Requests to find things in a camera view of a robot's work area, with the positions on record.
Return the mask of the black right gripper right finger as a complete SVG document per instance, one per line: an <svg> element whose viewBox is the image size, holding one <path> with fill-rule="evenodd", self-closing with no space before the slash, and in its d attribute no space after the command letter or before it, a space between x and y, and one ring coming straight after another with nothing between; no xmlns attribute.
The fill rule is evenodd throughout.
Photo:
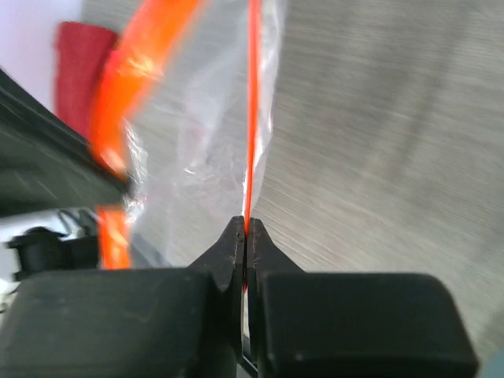
<svg viewBox="0 0 504 378"><path fill-rule="evenodd" d="M250 348L260 377L474 377L447 287L415 272L305 272L250 220Z"/></svg>

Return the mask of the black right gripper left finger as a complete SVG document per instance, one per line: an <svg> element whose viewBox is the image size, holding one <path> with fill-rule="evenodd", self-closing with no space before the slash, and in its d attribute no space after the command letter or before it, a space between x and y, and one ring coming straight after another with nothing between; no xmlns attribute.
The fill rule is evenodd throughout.
<svg viewBox="0 0 504 378"><path fill-rule="evenodd" d="M98 241L33 228L9 242L4 377L234 377L243 356L244 221L185 268L98 268Z"/></svg>

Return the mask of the clear orange-zip plastic bag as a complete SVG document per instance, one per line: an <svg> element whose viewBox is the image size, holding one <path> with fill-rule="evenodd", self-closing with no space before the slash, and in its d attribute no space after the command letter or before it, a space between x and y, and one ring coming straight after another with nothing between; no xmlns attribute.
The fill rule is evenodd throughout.
<svg viewBox="0 0 504 378"><path fill-rule="evenodd" d="M111 53L91 146L129 179L101 209L108 269L184 266L258 200L285 1L143 1Z"/></svg>

